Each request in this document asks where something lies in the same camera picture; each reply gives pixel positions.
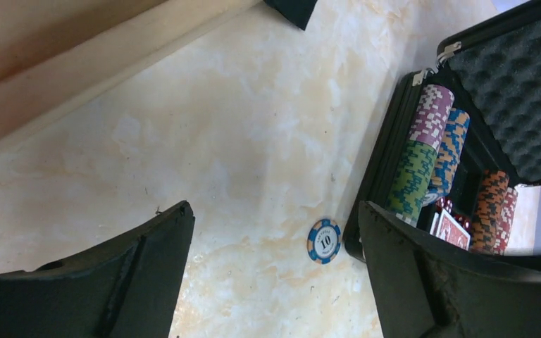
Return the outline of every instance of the green poker chip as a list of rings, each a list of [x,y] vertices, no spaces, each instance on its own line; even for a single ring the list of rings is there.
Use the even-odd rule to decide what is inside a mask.
[[[308,234],[308,255],[319,264],[330,263],[341,248],[341,230],[339,225],[327,218],[314,224]]]

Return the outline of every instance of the marble floor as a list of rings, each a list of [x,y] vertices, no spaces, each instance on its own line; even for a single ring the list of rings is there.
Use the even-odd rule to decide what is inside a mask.
[[[306,32],[264,5],[0,154],[0,273],[31,270],[186,199],[170,337],[381,337],[366,267],[306,252],[343,225],[397,79],[490,0],[319,1]]]

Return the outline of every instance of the black case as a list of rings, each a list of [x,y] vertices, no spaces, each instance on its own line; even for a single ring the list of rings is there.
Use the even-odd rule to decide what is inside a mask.
[[[470,127],[449,198],[454,212],[472,216],[484,170],[503,170],[510,187],[541,185],[541,0],[532,0],[444,40],[437,71],[405,75],[396,86],[349,219],[343,242],[364,261],[358,224],[360,201],[384,207],[426,84],[455,94],[454,107]],[[434,205],[422,209],[427,230]]]

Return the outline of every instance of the green poker chip stack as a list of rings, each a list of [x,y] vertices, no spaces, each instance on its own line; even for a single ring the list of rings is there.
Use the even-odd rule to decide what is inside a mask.
[[[436,160],[437,151],[431,145],[407,141],[395,171],[385,209],[406,223],[416,226]]]

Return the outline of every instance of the case lid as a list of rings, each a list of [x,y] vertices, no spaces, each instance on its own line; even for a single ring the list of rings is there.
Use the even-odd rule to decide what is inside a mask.
[[[498,147],[492,153],[500,168],[515,184],[540,185],[541,0],[453,35],[438,54],[439,73],[457,83],[456,105]]]

